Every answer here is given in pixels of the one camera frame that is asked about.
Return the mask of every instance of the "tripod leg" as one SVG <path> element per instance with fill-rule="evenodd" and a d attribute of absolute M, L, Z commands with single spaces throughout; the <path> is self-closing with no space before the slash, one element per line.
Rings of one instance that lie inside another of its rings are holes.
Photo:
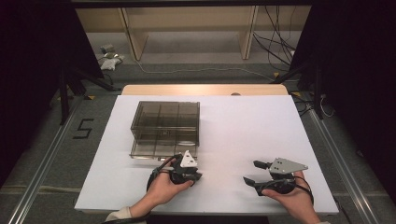
<path fill-rule="evenodd" d="M 96 84 L 96 85 L 102 87 L 103 89 L 105 89 L 107 91 L 121 91 L 121 88 L 115 88 L 113 86 L 110 86 L 107 83 L 102 82 L 102 81 L 98 80 L 95 77 L 92 77 L 91 75 L 85 73 L 84 71 L 79 70 L 76 67 L 70 67 L 70 70 L 73 71 L 74 73 L 76 73 L 77 75 L 81 76 L 81 77 L 87 78 L 93 84 Z"/>
<path fill-rule="evenodd" d="M 317 113 L 320 119 L 323 119 L 320 107 L 320 99 L 321 99 L 321 79 L 322 72 L 319 65 L 316 67 L 316 80 L 315 80 L 315 89 L 314 89 L 314 110 Z"/>
<path fill-rule="evenodd" d="M 61 125 L 64 124 L 66 121 L 67 117 L 69 116 L 69 102 L 67 99 L 67 74 L 64 72 L 64 70 L 61 70 L 61 73 L 59 75 L 59 93 L 61 94 L 61 105 L 62 105 L 62 119 L 61 119 Z"/>
<path fill-rule="evenodd" d="M 308 68 L 311 65 L 312 65 L 311 62 L 308 60 L 305 63 L 301 64 L 300 66 L 290 70 L 288 73 L 286 73 L 282 77 L 275 79 L 270 84 L 280 84 L 280 83 L 288 80 L 289 78 L 295 76 L 296 74 L 302 72 L 303 70 L 305 70 L 306 68 Z"/>

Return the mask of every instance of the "wrist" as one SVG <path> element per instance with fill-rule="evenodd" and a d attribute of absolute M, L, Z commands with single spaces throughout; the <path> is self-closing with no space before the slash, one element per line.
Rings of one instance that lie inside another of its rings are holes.
<path fill-rule="evenodd" d="M 155 200 L 145 196 L 139 202 L 129 207 L 129 212 L 131 213 L 131 217 L 142 217 L 148 214 L 157 205 Z"/>

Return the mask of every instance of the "human hand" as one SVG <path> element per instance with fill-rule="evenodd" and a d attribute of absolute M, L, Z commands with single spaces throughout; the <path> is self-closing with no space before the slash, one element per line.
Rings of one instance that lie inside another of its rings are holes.
<path fill-rule="evenodd" d="M 169 178 L 169 173 L 166 170 L 160 172 L 157 177 L 151 182 L 151 185 L 143 198 L 130 207 L 132 217 L 142 217 L 151 211 L 154 207 L 159 204 L 168 203 L 178 193 L 188 189 L 193 184 L 192 180 L 189 180 L 183 184 L 176 185 Z"/>
<path fill-rule="evenodd" d="M 295 178 L 296 184 L 309 189 L 308 185 L 301 179 L 304 178 L 302 171 L 294 172 L 294 176 L 300 177 Z M 310 196 L 302 189 L 295 188 L 288 194 L 280 194 L 271 189 L 264 189 L 262 194 L 280 202 L 286 210 L 288 210 L 291 216 L 302 223 L 312 224 L 320 222 L 320 219 L 314 210 Z"/>

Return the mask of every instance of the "white tabletop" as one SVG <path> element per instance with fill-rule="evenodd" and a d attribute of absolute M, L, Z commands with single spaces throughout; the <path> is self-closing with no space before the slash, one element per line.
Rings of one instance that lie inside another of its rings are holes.
<path fill-rule="evenodd" d="M 284 158 L 308 166 L 304 171 L 315 197 L 315 210 L 337 214 L 329 187 L 318 165 L 294 102 L 289 96 L 119 96 L 78 197 L 77 210 L 119 210 L 146 192 L 149 175 L 158 162 L 129 156 L 134 136 L 131 124 L 139 101 L 200 102 L 202 178 L 171 202 L 153 210 L 168 215 L 273 215 L 286 210 L 276 201 L 259 197 L 243 176 L 271 179 L 253 161 Z"/>

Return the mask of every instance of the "transparent plastic box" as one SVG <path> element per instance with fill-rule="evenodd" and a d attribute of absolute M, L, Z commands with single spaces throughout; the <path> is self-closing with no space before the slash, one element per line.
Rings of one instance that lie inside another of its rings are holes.
<path fill-rule="evenodd" d="M 139 102 L 131 157 L 162 160 L 188 150 L 197 159 L 199 120 L 199 102 Z"/>

